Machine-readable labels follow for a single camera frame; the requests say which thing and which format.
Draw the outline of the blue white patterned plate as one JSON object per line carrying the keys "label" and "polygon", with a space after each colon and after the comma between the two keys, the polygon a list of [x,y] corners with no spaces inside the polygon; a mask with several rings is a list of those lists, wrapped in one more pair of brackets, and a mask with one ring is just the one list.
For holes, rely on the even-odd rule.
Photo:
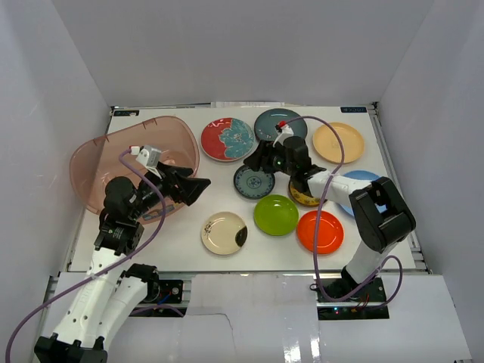
{"label": "blue white patterned plate", "polygon": [[234,173],[233,184],[236,192],[250,200],[258,200],[269,195],[275,186],[272,173],[253,171],[242,165]]}

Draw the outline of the dark teal glazed plate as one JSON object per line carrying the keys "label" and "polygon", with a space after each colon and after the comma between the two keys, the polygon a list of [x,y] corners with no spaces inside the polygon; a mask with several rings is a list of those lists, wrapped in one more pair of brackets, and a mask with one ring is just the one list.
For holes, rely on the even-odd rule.
{"label": "dark teal glazed plate", "polygon": [[[274,141],[278,136],[275,126],[281,121],[288,121],[300,115],[292,110],[275,108],[262,112],[255,120],[254,132],[257,141]],[[295,136],[305,138],[308,126],[304,119],[298,119],[290,124]]]}

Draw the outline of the red and teal floral plate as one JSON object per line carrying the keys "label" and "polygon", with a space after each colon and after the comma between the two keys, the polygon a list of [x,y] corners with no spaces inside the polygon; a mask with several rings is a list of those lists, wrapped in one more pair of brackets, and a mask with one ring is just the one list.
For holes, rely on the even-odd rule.
{"label": "red and teal floral plate", "polygon": [[250,153],[256,137],[252,128],[236,118],[221,118],[208,123],[200,136],[202,150],[220,162],[232,162]]}

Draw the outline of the yellow brown patterned plate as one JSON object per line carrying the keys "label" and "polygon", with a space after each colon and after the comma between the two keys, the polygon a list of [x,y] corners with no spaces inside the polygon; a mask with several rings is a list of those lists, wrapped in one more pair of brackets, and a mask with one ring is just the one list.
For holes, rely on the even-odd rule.
{"label": "yellow brown patterned plate", "polygon": [[303,206],[317,207],[320,203],[319,198],[308,196],[304,193],[299,192],[297,189],[295,189],[292,181],[289,181],[288,183],[288,191],[292,199]]}

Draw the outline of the lime green plate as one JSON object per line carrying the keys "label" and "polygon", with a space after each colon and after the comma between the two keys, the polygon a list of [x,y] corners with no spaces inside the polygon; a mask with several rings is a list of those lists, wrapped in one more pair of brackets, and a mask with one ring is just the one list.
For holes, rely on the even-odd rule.
{"label": "lime green plate", "polygon": [[253,218],[256,226],[264,233],[271,236],[284,236],[296,228],[299,210],[288,197],[270,194],[256,204]]}

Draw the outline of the cream plate with black ink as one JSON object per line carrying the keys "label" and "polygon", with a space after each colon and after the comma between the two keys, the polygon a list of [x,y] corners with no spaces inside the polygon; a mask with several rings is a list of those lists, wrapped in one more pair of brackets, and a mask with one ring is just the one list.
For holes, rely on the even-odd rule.
{"label": "cream plate with black ink", "polygon": [[245,244],[248,228],[244,220],[232,212],[211,215],[200,231],[203,245],[211,253],[228,256],[239,251]]}

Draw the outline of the pale yellow plate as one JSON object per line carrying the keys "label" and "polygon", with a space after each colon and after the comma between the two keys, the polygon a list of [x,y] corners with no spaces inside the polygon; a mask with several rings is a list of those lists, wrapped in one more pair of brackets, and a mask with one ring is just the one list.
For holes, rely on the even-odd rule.
{"label": "pale yellow plate", "polygon": [[[352,163],[359,159],[365,152],[365,140],[360,132],[345,123],[331,123],[342,141],[344,151],[344,163]],[[328,126],[319,127],[312,136],[315,151],[326,161],[340,163],[341,148],[337,137]]]}

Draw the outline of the orange plate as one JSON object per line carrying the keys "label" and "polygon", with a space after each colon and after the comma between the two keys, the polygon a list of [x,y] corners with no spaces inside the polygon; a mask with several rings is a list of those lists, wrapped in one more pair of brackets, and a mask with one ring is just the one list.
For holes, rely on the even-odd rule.
{"label": "orange plate", "polygon": [[[307,212],[301,217],[296,227],[300,244],[313,252],[317,211]],[[319,219],[317,254],[328,255],[336,252],[344,240],[344,229],[340,220],[331,213],[322,211]]]}

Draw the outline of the light blue plate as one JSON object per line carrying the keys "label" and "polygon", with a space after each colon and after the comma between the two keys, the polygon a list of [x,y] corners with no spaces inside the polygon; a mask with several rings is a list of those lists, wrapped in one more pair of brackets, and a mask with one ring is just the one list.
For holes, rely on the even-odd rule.
{"label": "light blue plate", "polygon": [[[369,181],[375,181],[380,177],[379,175],[369,172],[367,170],[353,170],[345,173],[344,176],[347,178],[353,178],[357,180],[369,180]],[[354,212],[350,206],[340,204],[339,207],[346,214],[348,214],[351,217],[354,217]]]}

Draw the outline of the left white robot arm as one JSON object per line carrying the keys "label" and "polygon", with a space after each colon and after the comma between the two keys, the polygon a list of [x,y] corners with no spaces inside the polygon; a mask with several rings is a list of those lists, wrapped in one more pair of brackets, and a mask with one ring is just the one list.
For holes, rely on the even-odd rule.
{"label": "left white robot arm", "polygon": [[34,353],[40,362],[106,362],[108,346],[140,301],[160,292],[151,265],[128,264],[141,249],[144,232],[139,219],[167,197],[188,206],[210,185],[192,177],[192,169],[158,163],[134,185],[125,176],[105,187],[104,208],[92,262],[67,313],[49,337],[38,338]]}

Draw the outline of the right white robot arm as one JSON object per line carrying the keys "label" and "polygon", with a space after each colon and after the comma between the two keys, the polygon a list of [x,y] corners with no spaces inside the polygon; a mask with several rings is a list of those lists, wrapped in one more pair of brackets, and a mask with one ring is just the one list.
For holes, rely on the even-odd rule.
{"label": "right white robot arm", "polygon": [[301,137],[290,136],[282,142],[261,141],[244,164],[254,171],[282,172],[298,191],[352,209],[361,242],[341,271],[343,296],[327,294],[319,268],[315,267],[316,284],[327,301],[357,302],[366,296],[368,283],[392,258],[390,251],[416,227],[412,212],[390,178],[358,180],[317,166]]}

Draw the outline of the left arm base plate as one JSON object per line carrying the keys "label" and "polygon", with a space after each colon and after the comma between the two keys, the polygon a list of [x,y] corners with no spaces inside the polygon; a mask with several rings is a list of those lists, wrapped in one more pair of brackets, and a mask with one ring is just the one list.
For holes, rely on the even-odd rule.
{"label": "left arm base plate", "polygon": [[128,284],[129,303],[133,306],[181,303],[183,294],[182,280],[142,281],[135,278]]}

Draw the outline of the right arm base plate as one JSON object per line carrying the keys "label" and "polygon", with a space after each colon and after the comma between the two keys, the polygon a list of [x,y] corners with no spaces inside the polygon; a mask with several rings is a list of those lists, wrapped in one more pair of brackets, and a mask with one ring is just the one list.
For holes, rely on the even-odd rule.
{"label": "right arm base plate", "polygon": [[387,300],[386,291],[381,278],[374,278],[355,295],[342,302],[332,302],[326,299],[316,283],[309,286],[316,292],[319,321],[356,321],[356,320],[388,320],[387,306],[379,307]]}

